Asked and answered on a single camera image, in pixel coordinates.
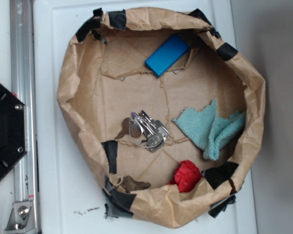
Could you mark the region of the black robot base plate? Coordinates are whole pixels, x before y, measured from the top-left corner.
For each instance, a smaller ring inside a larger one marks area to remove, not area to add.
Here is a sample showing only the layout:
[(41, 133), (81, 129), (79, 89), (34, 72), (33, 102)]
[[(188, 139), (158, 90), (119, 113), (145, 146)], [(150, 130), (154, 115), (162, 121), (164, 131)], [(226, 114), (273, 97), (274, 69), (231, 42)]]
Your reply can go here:
[(0, 83), (0, 182), (25, 155), (24, 104)]

